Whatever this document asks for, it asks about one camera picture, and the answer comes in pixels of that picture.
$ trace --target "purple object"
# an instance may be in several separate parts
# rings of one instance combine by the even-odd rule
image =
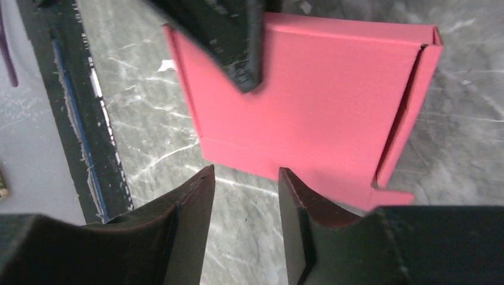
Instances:
[[[13,87],[17,87],[19,82],[15,72],[14,64],[12,62],[11,54],[9,53],[9,46],[7,45],[7,37],[5,36],[4,18],[2,16],[2,1],[0,1],[0,49],[4,57],[5,66],[9,75],[9,80]]]

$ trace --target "cardboard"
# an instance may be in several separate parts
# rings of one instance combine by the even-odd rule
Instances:
[[[267,13],[263,83],[240,94],[196,46],[165,27],[203,157],[363,210],[408,204],[385,187],[442,47],[435,26]]]

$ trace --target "blue line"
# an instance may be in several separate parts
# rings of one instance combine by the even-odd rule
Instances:
[[[72,107],[72,110],[73,110],[74,115],[75,115],[75,121],[77,123],[77,129],[78,129],[78,131],[80,133],[81,142],[82,142],[82,145],[84,147],[84,152],[85,152],[85,155],[86,155],[86,160],[87,160],[87,163],[89,165],[89,170],[91,172],[91,179],[92,179],[94,188],[96,190],[96,193],[98,195],[98,197],[97,197],[98,198],[98,204],[99,204],[99,207],[102,209],[103,219],[104,219],[104,221],[106,223],[106,222],[108,222],[110,220],[110,218],[109,218],[109,216],[107,214],[107,209],[105,207],[105,201],[103,200],[102,190],[100,189],[100,185],[98,184],[98,176],[97,176],[96,171],[95,171],[95,165],[93,164],[93,160],[91,159],[91,151],[90,151],[89,145],[87,144],[86,136],[84,134],[84,128],[82,127],[82,121],[80,120],[80,117],[79,117],[79,114],[78,114],[77,104],[75,102],[75,97],[74,97],[74,94],[72,92],[72,85],[71,85],[70,79],[68,78],[67,70],[65,69],[65,67],[63,65],[61,53],[59,51],[58,42],[56,40],[53,40],[52,41],[52,45],[53,45],[53,47],[54,47],[54,49],[56,51],[56,56],[58,57],[59,67],[61,68],[61,71],[63,72],[63,77],[65,78],[65,84],[67,85],[68,97],[70,98],[71,107]]]

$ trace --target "gray surface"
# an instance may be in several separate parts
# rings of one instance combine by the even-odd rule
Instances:
[[[43,213],[85,224],[49,99],[15,1],[2,1],[20,85],[0,67],[0,167],[10,196],[0,213]]]
[[[162,21],[138,0],[81,0],[97,73],[136,206],[207,165]],[[311,15],[437,24],[445,50],[390,187],[416,204],[504,204],[504,2],[312,0]],[[286,11],[304,12],[301,1]],[[286,284],[275,183],[217,166],[202,284]]]

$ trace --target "marble countertop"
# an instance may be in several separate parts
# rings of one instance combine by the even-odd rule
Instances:
[[[139,0],[80,0],[136,207],[209,164],[200,155],[161,18]],[[504,205],[504,3],[285,0],[285,12],[436,24],[445,49],[389,182],[415,204]],[[276,182],[216,166],[202,284],[286,284]]]

